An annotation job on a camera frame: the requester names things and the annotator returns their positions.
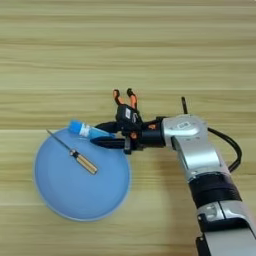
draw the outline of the wooden table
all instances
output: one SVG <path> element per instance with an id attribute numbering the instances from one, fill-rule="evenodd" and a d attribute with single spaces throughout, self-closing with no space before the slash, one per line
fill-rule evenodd
<path id="1" fill-rule="evenodd" d="M 132 189 L 95 223 L 63 219 L 33 185 L 45 128 L 112 120 L 112 89 L 136 90 L 145 120 L 189 110 L 244 151 L 234 180 L 256 216 L 256 2 L 0 1 L 0 255 L 190 256 L 200 234 L 176 154 L 130 158 Z M 230 163 L 235 155 L 212 141 Z"/>

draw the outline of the blue plate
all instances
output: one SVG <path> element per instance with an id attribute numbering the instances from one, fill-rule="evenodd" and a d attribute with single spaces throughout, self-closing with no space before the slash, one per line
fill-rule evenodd
<path id="1" fill-rule="evenodd" d="M 55 134 L 94 163 L 98 172 L 90 174 L 49 137 L 39 149 L 34 168 L 43 200 L 59 215 L 76 221 L 95 221 L 111 214 L 130 187 L 130 167 L 123 151 L 98 147 L 67 129 Z"/>

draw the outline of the black cable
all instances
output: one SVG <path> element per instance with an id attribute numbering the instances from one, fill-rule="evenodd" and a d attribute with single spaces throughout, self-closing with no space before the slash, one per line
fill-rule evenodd
<path id="1" fill-rule="evenodd" d="M 217 135 L 218 137 L 220 137 L 221 139 L 225 140 L 236 152 L 237 158 L 236 160 L 228 167 L 230 172 L 233 172 L 235 169 L 238 168 L 238 166 L 241 164 L 241 160 L 242 160 L 242 149 L 240 148 L 240 146 L 237 144 L 237 142 L 235 142 L 231 137 L 229 137 L 228 135 L 219 132 L 217 130 L 214 130 L 210 127 L 208 127 L 208 131 Z"/>

